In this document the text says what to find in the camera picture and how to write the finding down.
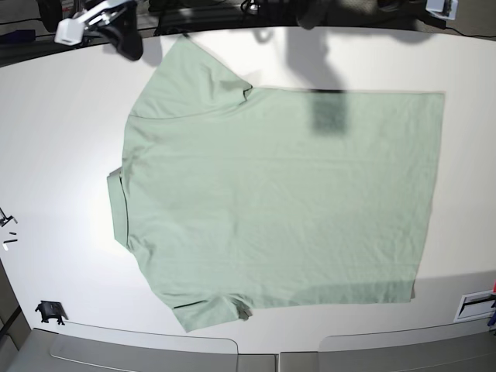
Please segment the floor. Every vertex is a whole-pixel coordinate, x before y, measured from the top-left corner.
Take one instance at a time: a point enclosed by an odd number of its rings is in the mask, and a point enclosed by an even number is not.
[[[239,4],[242,0],[226,0],[219,6],[233,6]],[[198,5],[215,5],[217,0],[184,0],[186,6],[194,7]],[[63,4],[68,7],[71,0],[64,0]],[[147,6],[140,6],[142,14],[146,15],[140,20],[141,26],[153,26],[156,22],[150,17],[147,18]],[[406,6],[405,12],[416,12],[418,7],[415,5]],[[35,0],[0,0],[0,22],[8,22],[17,19],[37,18],[39,16]],[[392,15],[378,12],[376,2],[371,0],[335,0],[331,11],[329,12],[328,24],[334,26],[360,26],[370,22],[379,22],[390,19]],[[456,20],[449,22],[448,26],[458,29],[460,32],[469,35],[494,35],[496,36],[496,2],[488,0],[460,0]],[[390,22],[381,22],[372,25],[374,27],[396,28],[396,29],[416,29],[424,32],[434,33],[456,33],[450,29],[439,30],[431,26],[426,26],[422,22],[414,19],[391,20]],[[17,23],[14,25],[0,26],[0,34],[5,34],[16,29],[35,29],[37,35],[45,35],[48,32],[43,28],[40,22]],[[16,49],[3,49],[0,47],[0,66],[12,63],[13,56],[18,57],[23,53],[32,57],[47,54],[47,50],[53,48],[54,53],[60,51],[52,43],[43,42],[50,40],[50,36],[40,37],[38,43],[31,43],[28,46],[17,46]],[[9,316],[17,307],[16,297],[12,292],[9,280],[5,275],[0,263],[0,320],[6,322]],[[26,337],[29,335],[29,327],[23,315],[19,316],[10,329],[10,336],[16,347],[20,347]]]

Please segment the t-shirt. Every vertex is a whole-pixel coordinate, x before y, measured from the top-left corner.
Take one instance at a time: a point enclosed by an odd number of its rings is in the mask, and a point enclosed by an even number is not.
[[[116,239],[186,331],[410,301],[443,95],[255,88],[186,37],[126,124]]]

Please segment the black cable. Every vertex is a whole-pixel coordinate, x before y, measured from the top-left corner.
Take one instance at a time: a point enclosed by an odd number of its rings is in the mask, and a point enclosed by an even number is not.
[[[224,2],[227,2],[227,0],[221,0],[220,2],[216,2],[215,4],[200,5],[198,8],[202,8],[204,6],[217,6],[223,4]]]
[[[249,15],[247,8],[246,8],[249,3],[250,3],[250,0],[244,0],[241,3],[241,5],[239,6],[239,8],[241,9],[241,12],[243,13],[243,17],[241,18],[241,26],[244,24],[246,16]]]
[[[403,20],[403,19],[416,19],[416,20],[425,24],[424,21],[422,21],[419,17],[417,17],[415,15],[403,15],[400,17],[391,17],[391,18],[386,18],[386,19],[382,19],[379,21],[375,21],[375,22],[364,23],[362,25],[359,25],[358,27],[379,26],[383,23],[389,23],[389,22],[393,22],[393,21],[397,21],[397,20]],[[496,35],[467,35],[466,33],[462,33],[461,31],[458,31],[457,29],[455,29],[453,27],[448,27],[448,26],[441,28],[441,29],[450,29],[450,30],[454,31],[455,33],[457,33],[458,35],[465,36],[465,37],[485,37],[488,39],[496,38]]]
[[[446,29],[451,29],[452,31],[454,31],[458,35],[465,36],[465,37],[486,37],[488,39],[496,38],[496,35],[492,35],[492,36],[490,36],[490,35],[467,35],[466,33],[462,33],[460,31],[458,31],[457,29],[454,29],[453,27],[446,27]]]
[[[3,23],[0,23],[0,26],[12,25],[14,23],[21,23],[21,22],[28,22],[28,21],[40,21],[41,22],[41,18],[28,18],[28,19],[19,19],[17,21],[11,21],[11,22],[3,22]]]
[[[44,33],[43,35],[36,35],[35,36],[35,39],[38,39],[39,37],[48,37],[48,36],[55,36],[56,34],[55,33]],[[92,39],[101,39],[102,37],[99,36],[99,35],[83,35],[83,39],[82,39],[82,45],[84,46],[84,42],[86,41],[89,41],[89,40],[92,40]],[[74,45],[73,47],[80,47],[81,46],[81,43],[80,44],[77,44],[77,45]]]
[[[138,31],[148,31],[149,29],[156,29],[156,26],[153,27],[145,27],[144,29],[138,29]]]

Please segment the white tabletop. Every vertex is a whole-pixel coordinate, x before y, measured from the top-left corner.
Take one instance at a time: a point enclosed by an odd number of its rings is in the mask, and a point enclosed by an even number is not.
[[[496,43],[347,28],[192,37],[258,86],[443,91],[446,105],[429,234],[411,303],[255,310],[247,322],[188,336],[231,339],[240,353],[317,350],[327,336],[450,324],[463,294],[492,288]],[[33,328],[90,338],[94,329],[87,326],[132,331],[122,333],[122,343],[136,343],[135,332],[185,336],[134,257],[113,239],[106,184],[121,164],[126,116],[175,39],[144,40],[144,56],[135,63],[95,46],[0,69],[0,208],[19,221],[9,230],[19,241],[0,249],[0,259]],[[40,300],[61,302],[80,325],[41,323],[34,312]]]

